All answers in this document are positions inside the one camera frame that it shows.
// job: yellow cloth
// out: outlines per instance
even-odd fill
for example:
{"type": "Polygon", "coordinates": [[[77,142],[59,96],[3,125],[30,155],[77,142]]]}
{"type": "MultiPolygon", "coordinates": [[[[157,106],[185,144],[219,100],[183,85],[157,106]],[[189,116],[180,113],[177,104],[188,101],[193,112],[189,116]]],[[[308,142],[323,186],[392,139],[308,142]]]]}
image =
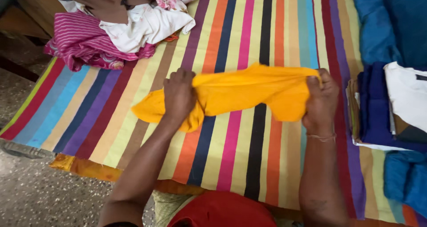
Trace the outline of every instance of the yellow cloth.
{"type": "MultiPolygon", "coordinates": [[[[319,77],[310,68],[259,63],[231,73],[198,74],[193,79],[197,103],[179,130],[195,131],[205,115],[248,109],[259,103],[267,104],[278,121],[298,121],[309,97],[306,77],[312,75],[319,77]]],[[[141,120],[158,123],[165,112],[163,90],[149,93],[132,111],[141,120]]]]}

